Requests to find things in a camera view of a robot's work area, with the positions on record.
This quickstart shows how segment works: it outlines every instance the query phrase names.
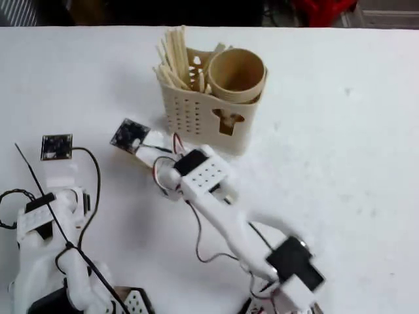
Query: white table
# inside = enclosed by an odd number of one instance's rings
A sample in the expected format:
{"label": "white table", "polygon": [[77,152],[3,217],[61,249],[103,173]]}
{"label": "white table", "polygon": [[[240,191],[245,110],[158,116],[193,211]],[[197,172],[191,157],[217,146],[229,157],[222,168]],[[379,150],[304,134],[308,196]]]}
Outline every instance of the white table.
{"label": "white table", "polygon": [[[230,260],[200,264],[196,221],[160,197],[148,172],[109,140],[123,118],[162,127],[151,70],[163,27],[0,29],[0,191],[36,192],[13,142],[42,177],[41,137],[73,133],[103,175],[84,247],[118,285],[144,287],[158,314],[235,313],[249,278]],[[356,29],[187,30],[187,44],[249,48],[270,70],[253,140],[232,161],[242,206],[300,230],[328,282],[326,313],[402,313],[416,306],[419,219],[419,32]],[[94,195],[91,161],[76,152]],[[259,188],[259,197],[253,189]],[[10,197],[10,222],[23,199]],[[262,231],[274,241],[274,232]],[[257,249],[264,250],[255,237]],[[204,222],[202,254],[226,250]],[[0,230],[0,312],[18,271],[15,233]]]}

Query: cup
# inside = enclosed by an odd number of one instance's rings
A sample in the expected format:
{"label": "cup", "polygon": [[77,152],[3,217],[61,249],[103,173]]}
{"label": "cup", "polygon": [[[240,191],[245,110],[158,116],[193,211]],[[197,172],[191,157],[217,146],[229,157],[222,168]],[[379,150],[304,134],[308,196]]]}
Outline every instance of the cup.
{"label": "cup", "polygon": [[265,77],[263,61],[246,49],[220,52],[208,67],[213,94],[231,103],[251,103],[262,92]]}

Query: wire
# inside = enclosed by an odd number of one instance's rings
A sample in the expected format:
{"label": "wire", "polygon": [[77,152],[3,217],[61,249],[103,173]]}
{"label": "wire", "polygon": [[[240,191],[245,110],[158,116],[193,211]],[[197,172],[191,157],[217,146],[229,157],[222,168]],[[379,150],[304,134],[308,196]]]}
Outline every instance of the wire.
{"label": "wire", "polygon": [[58,265],[58,260],[59,260],[59,259],[60,259],[60,257],[61,257],[61,256],[63,256],[63,255],[64,255],[64,253],[65,253],[65,252],[67,252],[69,249],[70,249],[69,247],[65,247],[65,249],[64,249],[64,250],[62,250],[60,253],[58,253],[58,255],[57,255],[57,256],[55,256],[55,260],[54,260],[55,266],[56,266],[56,267],[57,267],[57,269],[60,271],[60,273],[62,273],[63,275],[67,275],[67,274],[65,273],[65,271],[64,271],[64,270],[62,270],[62,269],[61,269],[60,265]]}
{"label": "wire", "polygon": [[[209,259],[207,259],[207,260],[204,260],[201,256],[200,256],[200,253],[199,253],[199,244],[200,244],[200,242],[201,242],[201,236],[202,236],[202,224],[201,224],[201,220],[200,220],[200,218],[199,218],[199,216],[198,216],[198,213],[196,212],[196,209],[195,209],[195,207],[192,205],[192,203],[190,202],[190,201],[185,201],[185,203],[186,204],[188,204],[189,205],[189,207],[192,209],[192,212],[194,213],[194,215],[195,215],[195,217],[196,217],[196,221],[198,222],[198,238],[197,238],[197,240],[196,240],[196,246],[195,246],[195,253],[196,253],[196,257],[199,259],[199,261],[200,262],[202,262],[202,263],[205,263],[205,264],[207,264],[207,263],[210,263],[210,262],[212,262],[212,261],[214,261],[216,258],[219,258],[220,256],[225,256],[225,257],[229,257],[229,258],[231,258],[232,260],[235,260],[235,261],[238,261],[239,263],[240,263],[240,261],[239,261],[239,259],[238,258],[236,258],[235,256],[232,256],[232,255],[230,255],[230,254],[227,254],[227,253],[217,253],[217,254],[215,254],[215,255],[213,255],[212,257],[210,257]],[[268,245],[270,248],[271,248],[271,246],[269,245],[269,243],[268,243],[268,241],[263,237],[263,235],[262,235],[262,233],[252,224],[252,223],[249,223],[251,226],[253,226],[252,228],[259,234],[259,236],[264,240],[264,242],[266,243],[266,245]],[[249,270],[245,270],[243,267],[242,267],[242,265],[240,264],[240,267],[246,272],[246,273],[248,273],[248,274],[250,274],[250,287],[249,287],[249,291],[250,291],[250,295],[252,295],[252,297],[254,297],[254,298],[256,298],[256,299],[259,299],[259,300],[271,300],[271,302],[272,302],[272,306],[274,307],[274,311],[275,311],[275,314],[279,314],[279,312],[278,312],[278,310],[276,309],[276,305],[275,305],[275,302],[273,301],[273,292],[270,294],[270,296],[259,296],[258,294],[256,294],[256,293],[254,293],[254,291],[253,291],[253,288],[254,288],[254,286],[255,286],[255,276],[254,276],[254,274],[251,272],[251,271],[249,271]],[[262,288],[261,289],[261,292],[262,291],[264,291],[264,290],[266,290],[268,287],[270,287],[270,286],[272,286],[274,283],[273,282],[269,282],[269,283],[267,283],[266,285],[265,285],[265,287],[264,288]]]}
{"label": "wire", "polygon": [[[39,192],[41,193],[42,196],[45,196],[44,191],[41,187],[41,185],[39,184],[38,178],[35,174],[35,172],[33,172],[33,169],[30,165],[30,163],[26,160],[25,156],[23,155],[22,151],[20,150],[19,146],[15,143],[14,144],[16,146],[16,148],[18,149],[20,155],[22,156],[22,158],[24,159],[25,163],[27,164],[27,166],[29,167],[29,171],[31,172],[31,175],[33,177],[33,180],[35,181],[36,185],[38,186]],[[91,157],[94,158],[93,154],[87,150],[86,148],[81,148],[81,147],[75,147],[73,149],[81,149],[81,150],[85,150],[87,151]],[[97,165],[97,169],[98,169],[98,182],[100,182],[100,172],[99,172],[99,165]],[[100,194],[100,184],[98,184],[98,194]],[[99,203],[99,195],[98,195],[98,199],[96,200],[96,204]],[[65,250],[62,251],[59,257],[61,257],[66,251],[70,250],[70,249],[76,249],[77,252],[79,252],[79,254],[81,255],[81,257],[83,258],[83,260],[90,266],[90,268],[92,269],[92,271],[96,274],[96,276],[98,277],[98,279],[102,282],[102,284],[106,287],[106,289],[111,293],[111,295],[113,296],[113,298],[121,305],[122,309],[126,312],[126,314],[129,314],[130,311],[128,310],[128,308],[126,307],[126,305],[124,304],[124,302],[121,300],[121,298],[119,297],[119,295],[117,294],[117,292],[114,290],[114,288],[106,281],[105,277],[101,274],[101,272],[99,271],[99,269],[94,265],[93,261],[91,259],[89,259],[89,257],[87,257],[87,255],[85,255],[85,253],[81,250],[81,248],[76,247],[72,242],[70,242],[67,238],[67,236],[65,235],[60,222],[57,219],[57,216],[55,215],[54,211],[51,208],[51,205],[49,203],[46,204],[48,206],[48,209],[52,215],[52,218],[54,219],[55,223],[58,226],[58,229],[60,230],[64,240],[65,240]]]}
{"label": "wire", "polygon": [[147,144],[141,144],[141,147],[149,147],[149,148],[155,148],[158,150],[161,150],[162,152],[169,152],[170,154],[172,153],[172,151],[170,149],[164,148],[164,147],[159,147],[159,146],[154,146],[154,145],[147,145]]}
{"label": "wire", "polygon": [[256,228],[256,226],[254,224],[252,224],[251,222],[249,222],[249,225],[251,226],[251,228],[257,233],[257,235],[259,237],[261,237],[262,241],[264,242],[264,244],[266,244],[266,246],[273,251],[274,248],[271,246],[271,244],[269,244],[268,240],[266,240],[266,238],[263,236],[263,234],[259,231],[258,228]]}
{"label": "wire", "polygon": [[200,220],[200,218],[199,218],[199,216],[198,216],[198,213],[196,212],[195,207],[194,207],[194,206],[190,203],[190,201],[185,201],[185,203],[186,203],[186,204],[188,204],[188,205],[189,205],[189,207],[192,209],[192,211],[193,211],[193,213],[194,213],[194,215],[195,215],[195,217],[196,217],[196,221],[198,222],[198,238],[196,239],[195,253],[196,253],[196,257],[199,259],[199,261],[200,261],[200,262],[202,262],[202,263],[207,264],[207,263],[212,262],[212,261],[213,261],[213,260],[215,260],[216,258],[219,258],[220,256],[229,257],[229,258],[231,258],[232,260],[239,261],[239,260],[238,260],[238,258],[236,258],[235,256],[232,256],[232,255],[230,255],[230,254],[227,254],[227,253],[217,253],[217,254],[213,255],[212,257],[210,257],[210,258],[208,258],[208,259],[206,259],[206,260],[204,260],[204,259],[200,256],[200,253],[199,253],[199,244],[200,244],[200,242],[201,242],[201,236],[202,236],[202,225],[201,225],[201,220]]}
{"label": "wire", "polygon": [[160,156],[158,158],[156,158],[155,162],[153,163],[153,167],[151,168],[152,174],[153,174],[153,180],[155,181],[155,183],[157,184],[157,186],[163,191],[163,193],[165,193],[165,195],[168,195],[167,191],[170,190],[169,188],[166,188],[165,186],[163,186],[160,181],[158,180],[158,174],[157,174],[157,162],[159,160],[162,159],[167,159],[167,160],[171,160],[174,163],[176,163],[176,160],[174,160],[171,157],[168,156]]}
{"label": "wire", "polygon": [[175,154],[177,154],[177,149],[176,149],[177,143],[179,143],[179,145],[181,145],[181,148],[182,148],[183,152],[186,152],[185,147],[183,146],[183,143],[182,143],[182,140],[181,140],[179,134],[173,133],[173,152]]}
{"label": "wire", "polygon": [[[18,149],[18,151],[19,151],[20,155],[22,156],[22,158],[24,159],[25,163],[27,164],[27,166],[28,166],[28,168],[29,168],[29,171],[31,172],[31,175],[32,175],[32,177],[33,177],[33,180],[35,181],[35,183],[36,183],[36,185],[37,185],[37,187],[38,187],[38,189],[39,189],[39,192],[41,193],[41,195],[42,195],[42,196],[45,196],[44,191],[43,191],[43,189],[41,188],[41,185],[39,184],[38,178],[37,178],[37,176],[35,175],[35,172],[33,172],[33,169],[32,169],[32,167],[31,167],[31,165],[30,165],[30,164],[29,164],[29,162],[26,160],[26,157],[24,156],[24,154],[23,154],[23,153],[22,153],[22,151],[20,150],[19,146],[18,146],[16,143],[15,143],[14,145],[16,146],[16,148]],[[53,219],[54,219],[54,221],[57,223],[58,229],[60,230],[60,232],[61,232],[61,234],[62,234],[63,238],[65,239],[65,242],[66,242],[66,243],[70,243],[70,241],[68,240],[67,236],[65,235],[65,233],[64,233],[64,231],[63,231],[63,228],[61,227],[61,224],[58,222],[57,216],[55,215],[54,211],[52,210],[51,205],[50,205],[49,203],[47,203],[47,206],[48,206],[48,209],[49,209],[49,211],[50,211],[50,213],[51,213],[51,215],[52,215],[52,218],[53,218]]]}
{"label": "wire", "polygon": [[[31,192],[28,192],[27,190],[23,190],[21,188],[15,188],[14,190],[9,190],[9,191],[6,191],[3,194],[1,194],[0,195],[0,203],[1,203],[1,201],[3,201],[3,198],[5,196],[13,194],[13,193],[22,193],[24,196],[29,198],[31,201],[35,200],[35,196],[33,196],[33,194]],[[17,222],[13,222],[13,224],[11,226],[9,226],[8,224],[5,224],[3,221],[1,221],[1,219],[0,219],[0,228],[4,228],[4,229],[8,229],[8,230],[14,230],[17,227],[18,227]]]}
{"label": "wire", "polygon": [[271,295],[271,297],[270,297],[270,303],[272,304],[272,307],[274,308],[274,313],[275,313],[275,314],[280,314],[280,312],[279,312],[279,311],[278,311],[278,309],[276,308],[274,295]]}
{"label": "wire", "polygon": [[89,156],[91,157],[91,159],[93,160],[94,165],[96,167],[96,172],[98,174],[98,187],[97,187],[97,190],[96,190],[96,203],[94,205],[93,213],[90,215],[90,218],[87,220],[87,223],[84,225],[83,229],[81,230],[79,240],[77,242],[77,247],[79,249],[81,249],[84,233],[86,232],[86,230],[89,227],[90,223],[92,222],[93,218],[98,213],[99,200],[100,200],[100,189],[101,189],[101,173],[100,173],[100,167],[99,167],[98,160],[96,159],[96,157],[93,155],[93,153],[90,150],[88,150],[87,148],[84,148],[84,147],[73,147],[73,150],[83,150],[83,151],[87,152],[89,154]]}

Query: red wire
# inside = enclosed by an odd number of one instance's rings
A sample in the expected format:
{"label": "red wire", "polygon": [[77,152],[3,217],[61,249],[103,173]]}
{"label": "red wire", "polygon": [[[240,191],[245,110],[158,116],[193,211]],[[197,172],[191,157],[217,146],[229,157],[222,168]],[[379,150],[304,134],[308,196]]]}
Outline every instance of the red wire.
{"label": "red wire", "polygon": [[179,142],[179,144],[181,145],[182,149],[185,151],[185,147],[183,146],[182,140],[179,136],[179,134],[177,133],[173,133],[173,151],[175,152],[175,154],[177,154],[177,149],[176,149],[176,141]]}

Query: red object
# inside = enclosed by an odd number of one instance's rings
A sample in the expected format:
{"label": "red object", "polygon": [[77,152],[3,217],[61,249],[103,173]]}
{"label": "red object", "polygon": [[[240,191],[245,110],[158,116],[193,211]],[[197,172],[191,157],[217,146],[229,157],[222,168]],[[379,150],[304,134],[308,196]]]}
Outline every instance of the red object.
{"label": "red object", "polygon": [[354,10],[357,0],[293,0],[295,8],[308,15],[309,27],[328,27],[340,13]]}

